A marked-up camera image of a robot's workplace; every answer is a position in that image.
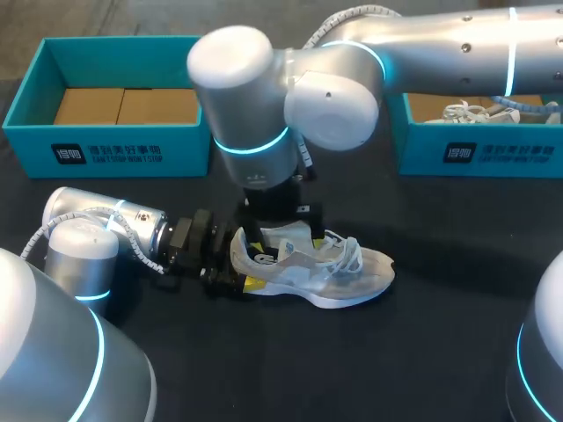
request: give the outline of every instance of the gray floor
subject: gray floor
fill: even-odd
[[[555,0],[380,0],[406,15]],[[275,47],[300,47],[330,14],[354,0],[0,0],[0,80],[24,75],[44,37],[202,34],[254,25]]]

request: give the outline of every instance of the blue box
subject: blue box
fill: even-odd
[[[44,39],[3,124],[27,175],[205,176],[210,133],[200,106],[193,125],[53,125],[66,88],[191,88],[186,58],[197,40],[189,36]]]
[[[401,175],[563,178],[563,125],[424,124],[406,94],[386,100]]]

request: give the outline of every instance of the black table surface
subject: black table surface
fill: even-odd
[[[0,84],[4,113],[15,85]],[[172,219],[200,207],[228,218],[241,197],[217,154],[206,178],[31,180],[0,136],[0,247],[15,253],[59,186]],[[385,115],[364,147],[311,153],[307,199],[323,202],[330,229],[395,258],[393,288],[324,310],[288,295],[210,299],[195,280],[178,295],[144,276],[120,290],[117,277],[111,306],[135,300],[113,322],[155,368],[156,421],[507,420],[515,338],[563,245],[563,182],[400,177]]]

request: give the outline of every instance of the blue led light ring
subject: blue led light ring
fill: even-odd
[[[510,16],[510,23],[514,24],[518,21],[516,8],[511,7],[508,9]],[[514,86],[514,72],[516,66],[516,37],[512,37],[508,44],[508,72],[507,72],[507,89],[504,91],[505,97],[512,95],[512,88]]]
[[[80,405],[74,412],[74,415],[72,415],[72,417],[69,419],[69,422],[77,422],[83,415],[86,407],[88,406],[88,403],[91,400],[91,397],[94,395],[96,387],[98,386],[99,376],[102,372],[102,366],[104,365],[104,352],[106,349],[104,342],[104,332],[102,331],[102,325],[99,323],[96,314],[94,314],[91,310],[90,312],[94,317],[94,322],[96,323],[96,328],[98,329],[98,359],[96,360],[96,367],[94,368],[94,375],[91,378],[90,386],[88,386],[88,390],[86,390],[86,394],[84,395],[82,402],[80,402]]]
[[[326,44],[323,44],[321,47],[330,47],[330,46],[352,46],[352,47],[361,48],[363,51],[367,51],[368,53],[371,54],[372,57],[374,57],[377,60],[379,66],[381,66],[381,70],[384,74],[384,80],[387,78],[384,61],[381,60],[381,57],[379,57],[379,55],[375,51],[373,51],[368,46],[363,45],[361,42],[356,42],[351,40],[338,40],[338,41],[327,42]]]
[[[125,200],[119,200],[119,201],[117,202],[117,204],[115,204],[115,206],[113,207],[113,209],[114,209],[115,211],[119,211],[119,209],[121,208],[121,206],[123,205],[124,202],[125,202]],[[115,215],[111,214],[111,215],[109,216],[109,218],[107,219],[106,230],[109,230],[109,229],[110,229],[109,226],[112,225],[112,222],[113,222],[114,219],[115,219]]]
[[[106,291],[101,295],[96,296],[74,296],[77,301],[80,302],[92,302],[92,301],[99,301],[100,299],[104,299],[105,297],[109,296],[110,291]]]
[[[247,156],[249,154],[256,154],[258,152],[262,152],[265,151],[268,148],[272,148],[276,143],[278,143],[279,141],[281,141],[283,139],[283,137],[285,136],[285,134],[288,132],[289,127],[286,127],[285,129],[283,129],[283,131],[271,142],[268,142],[265,145],[262,145],[261,147],[258,148],[252,148],[252,149],[233,149],[233,148],[227,148],[224,145],[222,145],[216,138],[215,139],[215,144],[217,145],[217,147],[219,147],[219,149],[228,152],[230,154],[236,154],[236,155],[240,155],[240,156]]]
[[[518,333],[518,341],[516,342],[516,361],[518,362],[518,369],[520,370],[520,376],[522,377],[524,387],[526,387],[526,389],[528,390],[528,394],[530,395],[531,399],[534,401],[538,409],[541,410],[542,413],[544,413],[545,417],[548,418],[551,422],[557,422],[555,418],[552,417],[552,415],[550,415],[549,412],[544,408],[544,406],[542,406],[539,400],[537,400],[536,396],[534,395],[530,386],[528,385],[528,382],[526,381],[526,377],[524,376],[524,372],[522,370],[522,362],[520,361],[520,337],[522,336],[523,328],[524,325],[522,324],[522,327],[520,328],[520,332]]]

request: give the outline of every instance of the cardboard box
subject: cardboard box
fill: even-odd
[[[424,123],[440,119],[443,108],[460,99],[419,94],[386,99],[400,174],[563,178],[563,125]],[[513,99],[563,104],[557,96]],[[475,101],[484,107],[493,105],[488,98]]]
[[[197,40],[189,36],[44,39],[3,124],[27,175],[154,178],[207,174],[211,137],[202,109],[193,101],[186,110],[190,118],[179,123],[115,124],[108,117],[115,116],[112,105],[105,110],[107,115],[92,109],[88,120],[72,117],[81,124],[60,124],[73,113],[67,105],[76,99],[78,91],[73,89],[190,90],[186,57]],[[186,106],[181,101],[176,104]],[[153,121],[158,119],[164,118],[158,115]]]
[[[117,123],[194,124],[197,113],[193,90],[125,90]]]
[[[114,125],[122,100],[122,88],[68,88],[59,105],[55,124]]]

